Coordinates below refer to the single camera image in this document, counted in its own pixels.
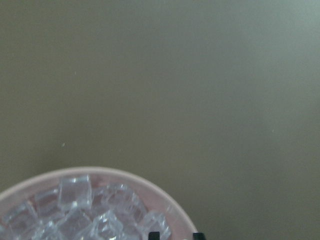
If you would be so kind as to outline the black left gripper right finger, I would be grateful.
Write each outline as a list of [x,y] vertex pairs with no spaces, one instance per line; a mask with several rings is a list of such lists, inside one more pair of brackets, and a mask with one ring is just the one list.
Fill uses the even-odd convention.
[[206,240],[206,236],[203,232],[194,232],[192,234],[193,240]]

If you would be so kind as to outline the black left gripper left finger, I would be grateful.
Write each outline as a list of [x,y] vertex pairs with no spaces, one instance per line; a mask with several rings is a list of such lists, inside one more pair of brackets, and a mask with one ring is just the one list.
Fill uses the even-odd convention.
[[160,240],[160,232],[159,231],[149,232],[148,240]]

